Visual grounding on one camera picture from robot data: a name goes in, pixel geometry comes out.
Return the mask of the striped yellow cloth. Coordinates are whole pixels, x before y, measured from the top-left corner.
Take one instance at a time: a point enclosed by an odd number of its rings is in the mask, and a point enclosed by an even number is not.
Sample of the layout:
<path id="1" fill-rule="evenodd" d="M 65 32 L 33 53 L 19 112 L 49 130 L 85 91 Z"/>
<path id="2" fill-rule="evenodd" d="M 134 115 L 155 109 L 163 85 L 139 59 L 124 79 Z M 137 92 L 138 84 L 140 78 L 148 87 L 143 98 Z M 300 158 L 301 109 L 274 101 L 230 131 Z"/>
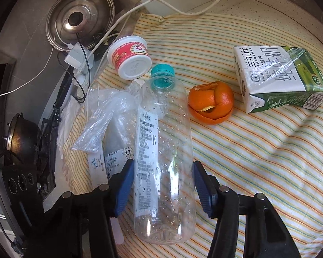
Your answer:
<path id="1" fill-rule="evenodd" d="M 323 103 L 315 111 L 285 105 L 246 114 L 234 65 L 238 45 L 307 49 L 323 74 L 323 50 L 306 37 L 237 16 L 142 14 L 133 30 L 147 41 L 153 63 L 175 68 L 186 89 L 223 81 L 235 95 L 225 122 L 192 122 L 193 155 L 237 193 L 264 193 L 302 257 L 323 248 Z"/>

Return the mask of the clear plastic bottle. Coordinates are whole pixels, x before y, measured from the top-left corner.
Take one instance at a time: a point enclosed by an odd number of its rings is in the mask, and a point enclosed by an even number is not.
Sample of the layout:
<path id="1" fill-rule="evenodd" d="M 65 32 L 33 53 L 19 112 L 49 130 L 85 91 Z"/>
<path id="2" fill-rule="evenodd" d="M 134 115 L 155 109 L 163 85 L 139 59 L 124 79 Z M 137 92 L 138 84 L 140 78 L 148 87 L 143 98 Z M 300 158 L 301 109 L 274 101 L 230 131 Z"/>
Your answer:
<path id="1" fill-rule="evenodd" d="M 140 89 L 136 122 L 135 233 L 158 245 L 187 241 L 196 224 L 191 122 L 172 66 L 151 70 Z"/>

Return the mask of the black cooking pot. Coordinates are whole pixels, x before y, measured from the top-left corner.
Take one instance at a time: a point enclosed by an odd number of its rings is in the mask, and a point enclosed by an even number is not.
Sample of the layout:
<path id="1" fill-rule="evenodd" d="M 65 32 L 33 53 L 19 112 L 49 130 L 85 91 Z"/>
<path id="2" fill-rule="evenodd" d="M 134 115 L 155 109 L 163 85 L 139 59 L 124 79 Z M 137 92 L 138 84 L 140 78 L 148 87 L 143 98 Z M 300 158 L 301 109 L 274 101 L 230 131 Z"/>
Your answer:
<path id="1" fill-rule="evenodd" d="M 17 113 L 9 124 L 6 149 L 15 153 L 23 164 L 36 165 L 40 139 L 38 125 Z"/>

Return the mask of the toothbrush package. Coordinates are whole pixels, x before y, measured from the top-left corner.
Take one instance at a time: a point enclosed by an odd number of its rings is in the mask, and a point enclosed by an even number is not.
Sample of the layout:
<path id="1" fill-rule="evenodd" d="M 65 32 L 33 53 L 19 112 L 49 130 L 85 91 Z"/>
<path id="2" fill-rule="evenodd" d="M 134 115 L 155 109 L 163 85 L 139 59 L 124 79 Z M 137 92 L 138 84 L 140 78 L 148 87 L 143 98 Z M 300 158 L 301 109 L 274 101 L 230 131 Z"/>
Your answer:
<path id="1" fill-rule="evenodd" d="M 132 146 L 124 147 L 104 155 L 103 149 L 95 153 L 88 153 L 88 165 L 93 188 L 101 184 L 108 183 L 114 174 L 120 173 L 128 159 L 134 158 Z M 117 217 L 111 217 L 111 226 L 115 243 L 124 243 L 124 236 Z"/>

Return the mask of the white power strip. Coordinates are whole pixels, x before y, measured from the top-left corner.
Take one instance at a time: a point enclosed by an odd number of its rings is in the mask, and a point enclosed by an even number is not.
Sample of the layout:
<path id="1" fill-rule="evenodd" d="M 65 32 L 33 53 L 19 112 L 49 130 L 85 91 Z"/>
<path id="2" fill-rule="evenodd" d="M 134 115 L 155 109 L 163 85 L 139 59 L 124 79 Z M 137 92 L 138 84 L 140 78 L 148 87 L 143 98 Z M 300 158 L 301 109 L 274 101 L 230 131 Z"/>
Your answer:
<path id="1" fill-rule="evenodd" d="M 92 81 L 91 69 L 94 66 L 94 55 L 83 46 L 79 41 L 72 45 L 69 44 L 70 49 L 65 62 L 74 68 L 75 85 L 82 87 L 83 91 L 87 93 L 89 85 Z"/>

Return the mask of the orange peel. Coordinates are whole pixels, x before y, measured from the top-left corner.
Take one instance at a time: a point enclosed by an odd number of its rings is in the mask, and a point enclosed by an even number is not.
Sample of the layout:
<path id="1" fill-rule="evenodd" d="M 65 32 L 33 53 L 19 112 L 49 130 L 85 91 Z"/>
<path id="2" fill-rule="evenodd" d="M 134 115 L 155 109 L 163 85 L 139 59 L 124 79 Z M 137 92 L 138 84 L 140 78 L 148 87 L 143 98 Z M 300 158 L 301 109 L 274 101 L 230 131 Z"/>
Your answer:
<path id="1" fill-rule="evenodd" d="M 233 91 L 222 81 L 194 86 L 188 94 L 188 108 L 199 122 L 217 125 L 229 119 L 233 112 Z"/>

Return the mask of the green white milk carton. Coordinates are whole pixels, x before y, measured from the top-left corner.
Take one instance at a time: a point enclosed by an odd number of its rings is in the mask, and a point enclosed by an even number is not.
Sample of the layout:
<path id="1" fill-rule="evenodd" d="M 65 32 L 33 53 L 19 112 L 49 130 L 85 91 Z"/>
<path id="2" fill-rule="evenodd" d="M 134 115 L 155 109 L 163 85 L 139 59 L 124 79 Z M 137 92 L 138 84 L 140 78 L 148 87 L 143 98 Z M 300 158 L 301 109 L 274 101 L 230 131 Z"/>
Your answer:
<path id="1" fill-rule="evenodd" d="M 234 61 L 247 114 L 287 104 L 316 110 L 323 103 L 323 75 L 304 48 L 236 46 Z"/>

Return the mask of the red white yogurt cup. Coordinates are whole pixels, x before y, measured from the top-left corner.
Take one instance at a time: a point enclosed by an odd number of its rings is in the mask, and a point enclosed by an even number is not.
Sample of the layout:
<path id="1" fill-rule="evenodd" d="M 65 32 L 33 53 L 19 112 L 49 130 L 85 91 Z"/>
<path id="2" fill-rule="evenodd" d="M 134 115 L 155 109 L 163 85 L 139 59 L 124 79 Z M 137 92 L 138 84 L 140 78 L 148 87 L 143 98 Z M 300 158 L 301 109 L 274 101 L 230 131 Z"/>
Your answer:
<path id="1" fill-rule="evenodd" d="M 108 49 L 108 62 L 124 80 L 135 80 L 145 75 L 152 66 L 147 42 L 129 35 L 112 43 Z"/>

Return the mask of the clear plastic bag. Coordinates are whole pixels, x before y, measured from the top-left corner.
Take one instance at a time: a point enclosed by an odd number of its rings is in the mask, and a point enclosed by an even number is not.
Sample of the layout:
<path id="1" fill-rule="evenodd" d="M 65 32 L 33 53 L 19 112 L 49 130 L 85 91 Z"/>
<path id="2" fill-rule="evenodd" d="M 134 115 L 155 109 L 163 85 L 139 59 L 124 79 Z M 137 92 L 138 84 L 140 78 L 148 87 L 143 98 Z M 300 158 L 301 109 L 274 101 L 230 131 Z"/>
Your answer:
<path id="1" fill-rule="evenodd" d="M 135 146 L 136 117 L 142 79 L 133 80 L 125 90 L 91 89 L 86 100 L 88 120 L 72 150 L 110 154 Z"/>

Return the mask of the white paper sheet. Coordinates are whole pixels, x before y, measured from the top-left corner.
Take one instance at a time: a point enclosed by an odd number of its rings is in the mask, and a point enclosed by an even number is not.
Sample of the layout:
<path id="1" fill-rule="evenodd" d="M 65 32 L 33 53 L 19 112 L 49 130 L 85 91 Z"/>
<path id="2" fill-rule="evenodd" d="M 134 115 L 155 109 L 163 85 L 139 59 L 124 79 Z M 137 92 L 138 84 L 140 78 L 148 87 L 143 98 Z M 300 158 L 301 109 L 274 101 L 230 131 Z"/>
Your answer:
<path id="1" fill-rule="evenodd" d="M 59 123 L 57 137 L 57 146 L 61 157 L 63 156 L 63 145 L 69 137 L 70 130 L 80 107 L 81 105 L 75 100 L 74 97 L 71 96 L 66 104 L 66 107 L 61 112 L 61 122 Z"/>

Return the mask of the steel pot lid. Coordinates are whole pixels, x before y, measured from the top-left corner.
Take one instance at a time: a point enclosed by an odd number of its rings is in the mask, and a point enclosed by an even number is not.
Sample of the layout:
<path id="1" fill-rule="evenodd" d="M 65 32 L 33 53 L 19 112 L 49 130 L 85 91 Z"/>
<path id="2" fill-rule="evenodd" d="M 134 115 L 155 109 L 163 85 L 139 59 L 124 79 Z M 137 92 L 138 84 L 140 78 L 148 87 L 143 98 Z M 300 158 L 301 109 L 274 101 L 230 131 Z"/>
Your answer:
<path id="1" fill-rule="evenodd" d="M 45 32 L 58 51 L 69 51 L 68 45 L 78 40 L 92 49 L 96 45 L 94 37 L 104 35 L 114 17 L 113 0 L 57 0 L 47 15 Z"/>

